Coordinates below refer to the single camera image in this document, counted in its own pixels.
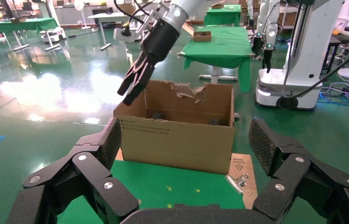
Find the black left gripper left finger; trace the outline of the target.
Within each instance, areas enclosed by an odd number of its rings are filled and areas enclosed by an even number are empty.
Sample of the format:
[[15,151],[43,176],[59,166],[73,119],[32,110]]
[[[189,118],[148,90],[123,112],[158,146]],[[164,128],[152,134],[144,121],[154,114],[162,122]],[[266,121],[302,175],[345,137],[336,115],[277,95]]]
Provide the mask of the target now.
[[121,223],[139,209],[136,197],[111,172],[121,140],[118,118],[111,118],[102,131],[81,137],[66,156],[24,180],[7,223],[55,224],[79,197],[103,223]]

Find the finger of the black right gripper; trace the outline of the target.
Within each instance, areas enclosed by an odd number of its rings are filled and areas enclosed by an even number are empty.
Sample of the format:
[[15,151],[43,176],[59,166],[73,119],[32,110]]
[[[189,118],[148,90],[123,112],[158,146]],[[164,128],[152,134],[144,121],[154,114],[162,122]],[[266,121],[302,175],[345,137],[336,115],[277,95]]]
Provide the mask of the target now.
[[132,64],[132,66],[126,73],[123,79],[123,82],[117,91],[119,95],[125,95],[126,91],[133,83],[135,77],[137,77],[137,75],[140,74],[140,70],[144,66],[145,60],[146,60],[146,56],[139,56],[136,59],[136,61]]
[[133,83],[128,88],[123,99],[125,105],[131,105],[133,101],[140,95],[140,93],[146,88],[155,67],[148,62],[144,63],[144,66],[140,70],[140,74],[135,77]]

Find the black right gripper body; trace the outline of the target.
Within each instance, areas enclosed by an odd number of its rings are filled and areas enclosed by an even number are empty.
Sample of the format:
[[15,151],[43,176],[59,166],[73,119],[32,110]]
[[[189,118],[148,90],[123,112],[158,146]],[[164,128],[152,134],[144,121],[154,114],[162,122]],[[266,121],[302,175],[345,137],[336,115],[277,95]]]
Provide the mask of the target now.
[[155,66],[158,62],[163,61],[179,36],[180,32],[171,24],[163,19],[158,19],[142,41],[143,63]]

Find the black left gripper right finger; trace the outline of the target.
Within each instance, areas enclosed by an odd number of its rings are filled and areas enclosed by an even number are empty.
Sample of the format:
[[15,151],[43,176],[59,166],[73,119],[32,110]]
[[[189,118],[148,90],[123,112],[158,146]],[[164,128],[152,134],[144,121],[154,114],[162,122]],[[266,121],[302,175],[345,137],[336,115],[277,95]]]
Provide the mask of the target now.
[[329,224],[349,224],[349,174],[312,156],[296,139],[272,131],[254,119],[249,144],[270,181],[253,203],[280,224],[301,198]]

